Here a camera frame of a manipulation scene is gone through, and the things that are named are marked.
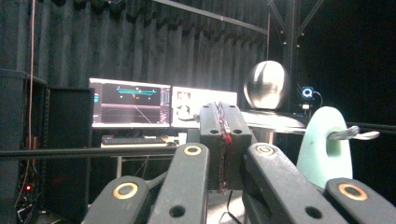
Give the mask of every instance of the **black curtain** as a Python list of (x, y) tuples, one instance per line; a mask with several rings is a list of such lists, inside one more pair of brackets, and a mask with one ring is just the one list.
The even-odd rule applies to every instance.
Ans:
[[(259, 0), (179, 3), (266, 26)], [(2, 3), (1, 67), (29, 70), (29, 4)], [(266, 35), (152, 1), (42, 0), (35, 10), (34, 75), (51, 87), (88, 87), (89, 77), (162, 83), (237, 91), (244, 107), (244, 77), (265, 60)]]

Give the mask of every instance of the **desk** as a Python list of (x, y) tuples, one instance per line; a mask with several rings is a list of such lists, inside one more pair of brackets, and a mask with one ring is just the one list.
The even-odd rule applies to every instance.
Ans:
[[(112, 147), (116, 147), (116, 148), (120, 148), (120, 147), (124, 147), (124, 148), (141, 148), (141, 147), (146, 147), (148, 150), (150, 148), (155, 148), (155, 147), (169, 147), (169, 146), (173, 146), (173, 147), (178, 147), (178, 141), (179, 138), (175, 137), (175, 136), (166, 136), (165, 138), (163, 138), (163, 140), (166, 142), (164, 144), (132, 144), (132, 145), (104, 145), (101, 144), (101, 147), (103, 148), (112, 148)], [(123, 156), (118, 156), (117, 157), (117, 172), (116, 172), (116, 177), (120, 178), (122, 176), (122, 158)]]

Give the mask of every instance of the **keyboard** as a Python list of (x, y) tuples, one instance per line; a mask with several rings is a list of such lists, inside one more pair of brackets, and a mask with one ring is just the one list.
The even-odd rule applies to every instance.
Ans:
[(103, 147), (166, 147), (167, 143), (161, 138), (104, 138)]

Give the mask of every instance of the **black speaker cabinet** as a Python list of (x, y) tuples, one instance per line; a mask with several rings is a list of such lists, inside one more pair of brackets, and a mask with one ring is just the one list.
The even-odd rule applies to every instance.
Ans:
[[(0, 150), (21, 147), (23, 81), (26, 74), (0, 69)], [(18, 161), (0, 161), (0, 223), (15, 223)]]
[[(91, 147), (93, 91), (48, 89), (47, 148)], [(45, 161), (44, 206), (80, 223), (88, 209), (90, 159)]]

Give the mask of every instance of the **metal rod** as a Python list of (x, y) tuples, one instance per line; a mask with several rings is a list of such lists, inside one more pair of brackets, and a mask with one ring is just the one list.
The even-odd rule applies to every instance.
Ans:
[(320, 6), (323, 4), (324, 0), (318, 0), (312, 10), (309, 12), (309, 14), (306, 16), (305, 20), (303, 21), (303, 24), (299, 27), (296, 36), (299, 36), (303, 33), (305, 27), (308, 25), (309, 22), (311, 22), (312, 18), (315, 16), (317, 13), (318, 9)]
[(169, 156), (174, 155), (176, 147), (90, 147), (90, 148), (56, 148), (36, 150), (0, 151), (0, 161), (18, 161), (33, 159), (64, 159), (109, 156)]
[(396, 131), (393, 130), (382, 130), (382, 129), (372, 129), (372, 128), (362, 128), (360, 127), (362, 131), (365, 132), (379, 132), (381, 134), (396, 134)]
[(371, 124), (371, 123), (359, 123), (359, 122), (347, 122), (347, 125), (356, 125), (359, 126), (360, 128), (372, 128), (372, 129), (378, 129), (378, 130), (394, 130), (396, 131), (396, 126), (394, 125), (384, 125), (384, 124)]
[[(163, 155), (160, 158), (153, 158), (152, 156), (150, 156), (149, 160), (150, 161), (169, 161), (169, 159), (172, 159), (173, 156), (174, 156), (173, 154), (170, 155), (170, 156)], [(127, 156), (122, 157), (122, 161), (123, 162), (126, 162), (126, 161), (146, 161), (148, 159), (148, 157), (145, 157), (143, 159), (141, 157), (137, 158), (137, 156), (133, 156), (133, 157), (131, 157), (131, 159), (125, 159), (125, 158), (129, 158), (129, 157), (127, 157)]]
[(267, 20), (267, 29), (268, 29), (268, 36), (267, 36), (267, 61), (270, 54), (270, 25), (271, 25), (271, 14), (268, 13), (268, 20)]
[(276, 22), (280, 25), (280, 28), (283, 32), (285, 32), (286, 36), (290, 36), (289, 30), (286, 29), (286, 23), (283, 21), (282, 16), (280, 15), (279, 11), (277, 10), (274, 2), (272, 0), (267, 0), (268, 6), (270, 7), (272, 13), (274, 13)]
[(254, 30), (254, 31), (257, 31), (259, 33), (268, 35), (268, 31), (265, 30), (265, 29), (262, 29), (261, 27), (258, 27), (258, 26), (255, 26), (255, 25), (252, 25), (252, 24), (249, 24), (249, 23), (245, 23), (245, 22), (242, 22), (242, 21), (238, 21), (238, 20), (235, 20), (235, 19), (232, 19), (232, 18), (229, 18), (229, 17), (224, 17), (224, 16), (221, 16), (221, 15), (213, 13), (213, 12), (208, 12), (208, 11), (205, 11), (205, 10), (201, 10), (199, 8), (196, 8), (196, 7), (189, 7), (189, 6), (186, 6), (186, 5), (177, 3), (177, 2), (173, 2), (173, 1), (169, 1), (169, 0), (152, 0), (152, 1), (167, 5), (169, 7), (176, 7), (176, 8), (179, 8), (179, 9), (183, 9), (183, 10), (186, 10), (186, 11), (189, 11), (189, 12), (193, 12), (193, 13), (196, 13), (196, 14), (199, 14), (199, 15), (202, 15), (202, 16), (206, 16), (206, 17), (209, 17), (209, 18), (212, 18), (212, 19), (216, 19), (216, 20), (219, 20), (219, 21), (225, 21), (225, 22), (228, 22), (228, 23), (233, 24), (233, 25), (242, 26), (242, 27), (248, 28), (250, 30)]

